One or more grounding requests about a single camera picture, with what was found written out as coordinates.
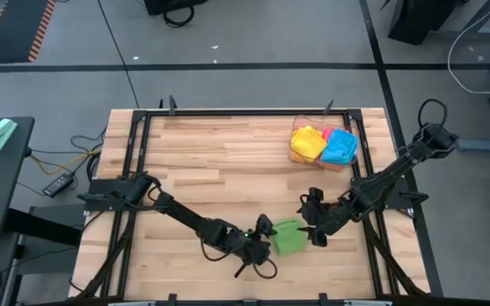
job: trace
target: wooden table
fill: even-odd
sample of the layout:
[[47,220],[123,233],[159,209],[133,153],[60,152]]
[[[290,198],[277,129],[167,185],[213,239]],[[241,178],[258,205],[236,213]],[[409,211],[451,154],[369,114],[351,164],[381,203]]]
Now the wooden table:
[[[97,177],[121,174],[129,134],[131,110],[114,110],[107,126]],[[395,149],[381,108],[362,109],[369,149],[376,171],[395,159]],[[145,170],[162,181],[165,191],[203,217],[222,218],[246,230],[265,213],[274,223],[299,218],[299,195],[316,186],[325,200],[334,201],[350,183],[350,167],[341,173],[291,162],[288,141],[294,116],[164,116],[151,121]],[[343,126],[341,116],[311,119]],[[136,136],[139,146],[141,128]],[[132,169],[137,163],[137,152]],[[83,234],[73,283],[85,287],[105,260],[113,212],[95,220]],[[128,218],[124,215],[122,222]],[[424,265],[412,220],[385,212],[390,246],[396,260],[423,290],[428,291]],[[157,212],[138,214],[131,252],[126,300],[331,299],[373,298],[362,225],[349,222],[328,237],[327,247],[308,246],[303,252],[271,258],[279,268],[273,280],[259,278],[235,256],[212,263],[206,260],[195,233]],[[209,247],[210,257],[219,256]],[[385,266],[378,255],[385,292]],[[113,269],[110,294],[116,292],[120,264]],[[260,272],[271,274],[265,264]],[[71,289],[70,295],[77,291]]]

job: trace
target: floor mat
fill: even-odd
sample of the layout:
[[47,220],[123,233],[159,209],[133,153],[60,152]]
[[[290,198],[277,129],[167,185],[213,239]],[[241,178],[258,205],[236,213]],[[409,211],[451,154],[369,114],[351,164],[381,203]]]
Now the floor mat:
[[0,13],[0,64],[37,59],[56,0],[7,0]]

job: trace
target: black metal frame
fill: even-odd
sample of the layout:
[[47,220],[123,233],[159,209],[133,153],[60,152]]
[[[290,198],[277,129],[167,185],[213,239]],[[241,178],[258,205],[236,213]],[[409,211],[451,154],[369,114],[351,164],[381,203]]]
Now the black metal frame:
[[[124,158],[124,166],[122,169],[122,175],[123,176],[128,176],[130,174],[130,165],[131,165],[131,160],[132,156],[134,153],[134,142],[135,142],[135,137],[137,133],[137,129],[139,126],[139,122],[142,120],[144,122],[143,124],[143,133],[141,135],[141,143],[140,143],[140,152],[139,152],[139,158],[138,158],[138,163],[136,167],[136,172],[141,172],[144,169],[145,165],[145,153],[146,153],[146,147],[148,143],[148,137],[149,137],[149,127],[151,125],[151,120],[154,117],[157,116],[298,116],[298,115],[306,115],[306,116],[325,116],[326,115],[326,110],[324,109],[251,109],[251,110],[244,110],[244,109],[214,109],[214,110],[173,110],[173,112],[168,113],[167,110],[135,110],[133,115],[132,115],[132,122],[130,125],[130,132],[128,136],[128,144],[127,144],[127,149],[126,149],[126,156]],[[362,121],[362,111],[360,109],[348,109],[348,110],[330,110],[329,116],[342,116],[344,119],[344,124],[347,127],[351,127],[351,121],[356,122],[356,126],[358,128],[358,133],[359,133],[359,139],[361,141],[361,147],[362,147],[362,153],[364,156],[364,163],[366,166],[367,170],[367,175],[372,175],[373,174],[373,164],[372,164],[372,158],[370,155],[369,151],[369,146],[368,146],[368,139],[366,136],[366,131],[364,127],[364,123]],[[352,165],[352,170],[353,170],[353,175],[355,178],[360,178],[361,177],[361,171],[360,171],[360,164],[359,161],[355,162]],[[136,213],[137,212],[129,212],[128,213],[128,222],[131,223],[134,227],[135,223],[135,218],[136,218]],[[375,212],[375,218],[378,224],[378,232],[380,235],[380,238],[384,245],[387,247],[387,249],[390,250],[390,245],[388,241],[388,236],[385,228],[385,219],[383,216],[383,213],[381,211],[376,211]],[[111,229],[111,239],[109,242],[109,250],[108,252],[111,252],[112,249],[114,248],[117,239],[118,239],[118,231],[120,229],[120,224],[121,224],[121,219],[122,219],[122,212],[115,212],[115,218],[113,222],[113,226]],[[373,243],[366,237],[365,234],[365,241],[367,244],[367,254],[368,254],[368,260],[370,263],[370,269],[372,273],[372,281],[373,281],[373,289],[376,294],[376,296],[381,296],[384,294],[383,291],[383,286],[381,283],[381,277],[379,273],[379,263],[377,260],[377,256],[375,253],[375,248],[373,246]],[[124,248],[123,255],[122,255],[122,265],[121,265],[121,270],[118,278],[118,288],[117,288],[117,295],[119,297],[124,297],[124,293],[126,292],[126,281],[127,281],[127,275],[128,275],[128,268],[129,268],[129,259],[130,259],[130,253],[131,253],[131,247],[132,247],[132,241],[130,241],[126,247]],[[389,284],[390,284],[390,294],[392,295],[397,295],[399,294],[398,291],[398,283],[396,280],[396,277],[392,273],[392,271],[389,269],[389,267],[385,267],[387,269],[387,275],[389,278]],[[102,297],[106,297],[109,291],[109,286],[110,286],[110,278],[111,278],[111,273],[108,274],[107,278],[104,280],[102,284],[102,290],[100,292]],[[157,304],[164,304],[167,301],[157,301]],[[319,305],[319,303],[322,303],[323,305],[330,305],[330,304],[342,304],[343,300],[329,300],[326,298],[326,295],[323,295],[321,293],[320,299],[319,300],[270,300],[270,301],[262,301],[262,304],[274,304],[274,305],[281,305],[281,304],[292,304],[292,305]],[[187,301],[187,304],[194,304],[194,305],[214,305],[214,304],[228,304],[228,303],[243,303],[243,301]]]

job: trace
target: table leg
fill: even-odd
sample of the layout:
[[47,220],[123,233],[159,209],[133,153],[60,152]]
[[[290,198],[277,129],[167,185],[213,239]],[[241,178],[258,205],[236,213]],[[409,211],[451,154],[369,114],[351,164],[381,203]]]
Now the table leg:
[[38,238],[79,246],[82,231],[71,226],[48,221],[10,208],[5,220],[5,229]]

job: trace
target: green cloth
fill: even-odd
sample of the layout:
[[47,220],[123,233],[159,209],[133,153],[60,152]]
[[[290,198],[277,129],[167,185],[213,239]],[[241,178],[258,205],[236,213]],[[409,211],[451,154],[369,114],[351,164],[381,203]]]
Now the green cloth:
[[270,239],[279,256],[287,256],[305,248],[307,245],[307,233],[298,230],[301,227],[304,227],[304,225],[297,218],[285,219],[273,226],[277,234],[270,237]]

